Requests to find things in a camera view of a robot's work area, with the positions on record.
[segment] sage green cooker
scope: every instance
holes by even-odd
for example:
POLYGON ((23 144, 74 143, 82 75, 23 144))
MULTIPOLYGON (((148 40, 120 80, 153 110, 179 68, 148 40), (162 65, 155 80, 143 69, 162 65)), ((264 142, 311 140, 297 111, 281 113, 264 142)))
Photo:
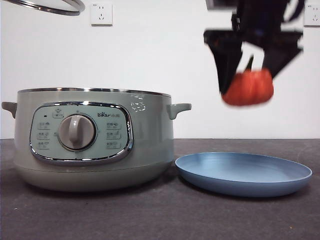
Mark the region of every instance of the sage green cooker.
POLYGON ((191 104, 148 91, 35 88, 2 108, 15 118, 13 161, 27 183, 90 192, 163 173, 174 160, 172 120, 191 104))

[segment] blue plate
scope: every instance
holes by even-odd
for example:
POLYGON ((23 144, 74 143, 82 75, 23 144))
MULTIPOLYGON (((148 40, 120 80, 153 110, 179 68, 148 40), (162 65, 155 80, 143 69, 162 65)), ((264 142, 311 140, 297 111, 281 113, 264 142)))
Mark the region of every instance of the blue plate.
POLYGON ((311 178, 310 168, 282 158, 248 153, 204 152, 175 161, 181 176, 200 188, 240 197, 294 193, 311 178))

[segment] brand logo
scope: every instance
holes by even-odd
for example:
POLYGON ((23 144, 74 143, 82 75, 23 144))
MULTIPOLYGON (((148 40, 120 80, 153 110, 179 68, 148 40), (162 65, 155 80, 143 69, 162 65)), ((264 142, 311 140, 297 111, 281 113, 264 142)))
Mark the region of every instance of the brand logo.
POLYGON ((98 117, 104 117, 104 118, 120 118, 120 114, 115 114, 115 113, 98 112, 96 115, 98 117))

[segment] dark tabletop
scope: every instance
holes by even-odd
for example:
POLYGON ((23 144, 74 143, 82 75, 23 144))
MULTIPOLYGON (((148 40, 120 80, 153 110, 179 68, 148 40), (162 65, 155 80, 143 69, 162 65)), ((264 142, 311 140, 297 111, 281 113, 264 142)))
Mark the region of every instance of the dark tabletop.
POLYGON ((310 167, 308 186, 291 195, 245 198, 202 190, 172 165, 145 184, 66 193, 24 183, 14 142, 1 140, 1 240, 319 240, 320 139, 176 139, 175 157, 245 152, 310 167))

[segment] electrical outlet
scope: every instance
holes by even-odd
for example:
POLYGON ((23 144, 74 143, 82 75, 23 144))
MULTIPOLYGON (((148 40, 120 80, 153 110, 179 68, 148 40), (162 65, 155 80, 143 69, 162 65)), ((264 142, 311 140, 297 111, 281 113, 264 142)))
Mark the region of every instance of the electrical outlet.
POLYGON ((306 4, 304 8, 304 26, 320 27, 320 4, 306 4))
POLYGON ((113 11, 112 2, 101 1, 91 4, 91 25, 92 26, 112 26, 113 11))

